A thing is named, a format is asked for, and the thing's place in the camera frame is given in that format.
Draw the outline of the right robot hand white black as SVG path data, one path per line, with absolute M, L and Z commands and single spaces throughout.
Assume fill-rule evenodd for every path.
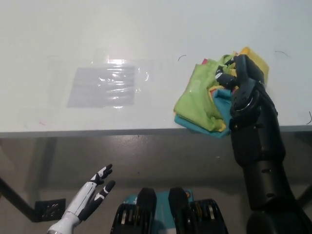
M 224 71 L 229 65 L 235 65 L 236 75 Z M 232 57 L 225 65 L 219 65 L 215 72 L 216 81 L 226 89 L 233 90 L 230 114 L 232 118 L 245 115 L 251 108 L 253 89 L 257 84 L 264 85 L 264 73 L 247 55 L 242 54 Z

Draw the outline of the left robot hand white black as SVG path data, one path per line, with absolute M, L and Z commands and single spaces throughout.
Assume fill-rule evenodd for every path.
M 112 164 L 100 169 L 87 181 L 75 195 L 63 216 L 71 214 L 79 221 L 85 221 L 100 206 L 116 182 L 110 180 L 97 194 L 96 188 L 104 183 L 105 178 L 112 173 Z

